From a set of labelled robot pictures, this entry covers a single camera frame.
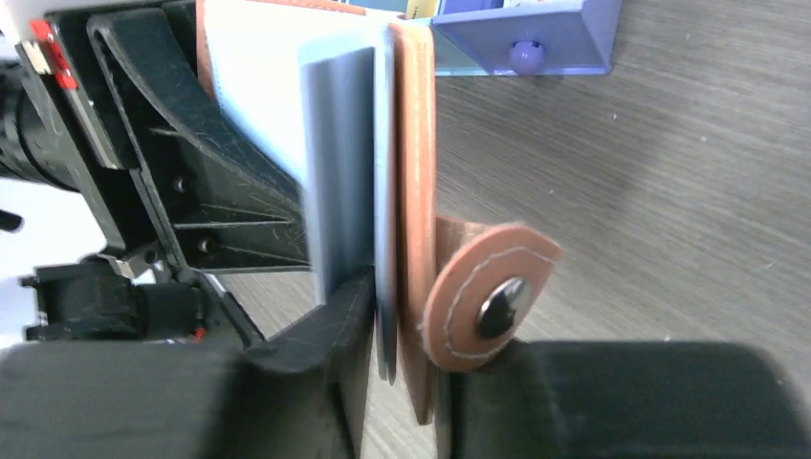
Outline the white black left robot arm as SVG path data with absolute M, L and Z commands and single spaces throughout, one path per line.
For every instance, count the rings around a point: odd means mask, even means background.
M 40 230 L 22 276 L 28 340 L 192 340 L 261 334 L 218 275 L 309 267 L 294 180 L 222 115 L 199 81 L 192 1 L 48 6 L 1 67 L 1 175 L 74 192 L 24 194 L 5 231 Z

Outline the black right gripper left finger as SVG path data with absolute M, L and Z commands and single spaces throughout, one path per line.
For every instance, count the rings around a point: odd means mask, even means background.
M 58 340 L 1 359 L 5 458 L 356 458 L 375 282 L 357 271 L 272 339 Z

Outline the orange leather card holder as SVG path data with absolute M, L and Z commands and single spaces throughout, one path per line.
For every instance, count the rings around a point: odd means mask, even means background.
M 492 360 L 562 257 L 519 223 L 436 209 L 433 35 L 340 1 L 199 1 L 197 67 L 224 114 L 299 192 L 318 299 L 375 269 L 378 361 L 416 420 L 441 371 Z

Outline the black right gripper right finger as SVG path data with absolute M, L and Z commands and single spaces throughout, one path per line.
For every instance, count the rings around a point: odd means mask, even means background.
M 810 423 L 761 351 L 709 341 L 513 341 L 446 376 L 442 458 L 806 458 Z

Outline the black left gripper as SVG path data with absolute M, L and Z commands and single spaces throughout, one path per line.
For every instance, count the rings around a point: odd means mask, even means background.
M 196 75 L 192 1 L 16 1 L 12 41 L 124 275 L 309 267 L 298 190 Z

